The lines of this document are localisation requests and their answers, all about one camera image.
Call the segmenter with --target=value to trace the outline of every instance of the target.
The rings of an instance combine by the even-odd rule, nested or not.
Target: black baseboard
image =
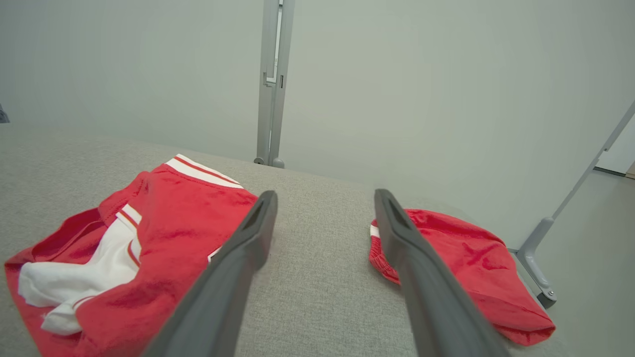
[[[621,172],[617,172],[617,171],[613,171],[613,170],[607,170],[605,168],[601,168],[601,167],[597,167],[597,166],[595,166],[593,168],[593,170],[610,173],[611,175],[615,175],[615,176],[619,176],[619,177],[625,177],[626,176],[625,173],[621,173]]]

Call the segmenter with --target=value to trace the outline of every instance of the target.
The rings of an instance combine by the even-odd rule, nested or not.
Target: red garment
[[[405,210],[496,330],[530,346],[551,336],[556,327],[518,278],[516,263],[503,241],[492,233],[441,213]],[[371,223],[370,262],[386,279],[399,284],[386,261],[377,220]]]
[[[99,207],[67,219],[57,232],[9,259],[11,296],[42,355],[138,356],[256,200],[229,177],[179,155],[140,173]],[[52,307],[30,306],[18,294],[23,264],[85,264],[117,220],[127,222],[138,239],[140,251],[129,243],[126,256],[118,256],[138,264],[138,271],[129,265],[136,276],[72,304],[81,332],[61,336],[43,330],[43,315]]]

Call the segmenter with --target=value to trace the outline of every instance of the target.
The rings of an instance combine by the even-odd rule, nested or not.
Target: caster wheel
[[[545,309],[552,307],[556,303],[555,301],[548,298],[545,295],[545,293],[538,294],[538,301],[540,301],[540,303],[545,307]]]

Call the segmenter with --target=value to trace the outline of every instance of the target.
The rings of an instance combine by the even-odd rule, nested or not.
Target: gray tabletop
[[[3,124],[0,259],[177,153],[253,194],[272,189],[279,196],[271,256],[253,281],[236,356],[416,355],[398,286],[368,262],[372,187],[145,142]],[[405,208],[471,220],[436,201],[397,199]],[[0,355],[37,356],[5,281],[0,302]],[[517,356],[568,356],[557,332],[537,346],[509,348]]]

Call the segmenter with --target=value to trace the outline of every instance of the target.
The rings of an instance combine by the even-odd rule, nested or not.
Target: white wall
[[[626,173],[635,162],[635,120],[631,119],[609,151],[599,157],[597,167]]]
[[[631,0],[299,1],[280,158],[445,201],[517,248],[635,98],[634,17]]]
[[[0,103],[72,126],[255,157],[258,0],[0,2]]]

